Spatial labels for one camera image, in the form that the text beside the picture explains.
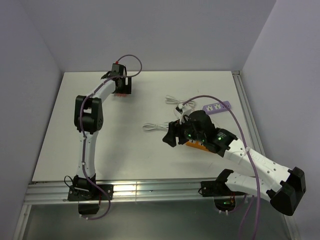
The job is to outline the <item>pink plug adapter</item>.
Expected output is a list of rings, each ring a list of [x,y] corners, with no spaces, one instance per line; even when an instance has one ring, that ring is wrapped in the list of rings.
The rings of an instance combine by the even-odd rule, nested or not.
[[[115,97],[120,97],[120,98],[125,98],[128,96],[128,94],[125,94],[125,93],[115,93],[114,94]]]

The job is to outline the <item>orange power strip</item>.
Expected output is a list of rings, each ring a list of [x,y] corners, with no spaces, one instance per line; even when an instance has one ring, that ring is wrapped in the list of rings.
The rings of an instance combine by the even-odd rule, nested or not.
[[[209,152],[209,150],[203,145],[202,142],[198,142],[198,141],[188,141],[185,143],[186,146],[188,147],[192,147],[192,148],[195,148],[195,149],[199,149],[199,150],[202,150],[202,151],[206,151],[206,152]]]

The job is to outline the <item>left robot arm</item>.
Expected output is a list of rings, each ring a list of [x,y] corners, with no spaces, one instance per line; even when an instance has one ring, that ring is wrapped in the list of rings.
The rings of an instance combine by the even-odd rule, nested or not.
[[[126,84],[127,68],[115,62],[104,74],[99,85],[89,94],[75,99],[74,125],[80,134],[80,158],[73,187],[86,200],[96,197],[95,149],[99,131],[104,124],[103,102],[111,94],[130,94],[132,78]]]

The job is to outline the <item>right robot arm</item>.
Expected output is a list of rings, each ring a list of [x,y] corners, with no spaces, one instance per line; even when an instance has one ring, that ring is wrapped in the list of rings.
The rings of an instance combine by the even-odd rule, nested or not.
[[[235,134],[215,127],[203,110],[183,116],[182,120],[171,121],[162,141],[172,148],[195,141],[209,152],[253,171],[252,176],[246,176],[224,169],[216,178],[216,189],[222,195],[230,192],[251,194],[269,201],[278,212],[292,216],[306,193],[302,169],[280,165],[245,146]]]

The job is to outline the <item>purple power strip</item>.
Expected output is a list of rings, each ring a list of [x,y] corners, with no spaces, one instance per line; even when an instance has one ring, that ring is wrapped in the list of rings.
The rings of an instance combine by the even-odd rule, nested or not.
[[[216,103],[204,105],[202,107],[202,110],[205,111],[206,114],[212,115],[212,114],[228,111],[226,107],[228,107],[229,109],[231,108],[229,101],[224,101],[223,104],[221,104],[220,102],[216,102]]]

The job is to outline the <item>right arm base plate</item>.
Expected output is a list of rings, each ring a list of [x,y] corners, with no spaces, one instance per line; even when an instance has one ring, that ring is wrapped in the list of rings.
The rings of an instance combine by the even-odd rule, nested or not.
[[[203,197],[232,197],[246,195],[241,191],[232,191],[224,183],[216,180],[201,181],[198,193]]]

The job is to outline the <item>aluminium mounting rail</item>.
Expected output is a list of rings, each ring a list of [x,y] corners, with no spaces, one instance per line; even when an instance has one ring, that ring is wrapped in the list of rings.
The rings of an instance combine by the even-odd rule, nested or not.
[[[231,161],[209,159],[207,161],[177,162],[155,168],[139,167],[137,175],[118,180],[101,181],[113,186],[112,202],[151,202],[169,200],[197,200],[202,181],[213,181],[224,169],[234,170],[241,176],[252,176],[252,169],[245,169]],[[27,187],[24,205],[70,204],[69,181],[37,182]]]

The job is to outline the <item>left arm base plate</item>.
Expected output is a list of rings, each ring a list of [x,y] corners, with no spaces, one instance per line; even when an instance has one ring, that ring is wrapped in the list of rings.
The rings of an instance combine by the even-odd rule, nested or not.
[[[114,186],[112,184],[99,184],[98,185],[108,196],[102,193],[96,187],[93,187],[93,191],[89,192],[86,190],[76,189],[73,186],[69,188],[67,200],[69,202],[78,201],[107,201],[112,200],[114,193]]]

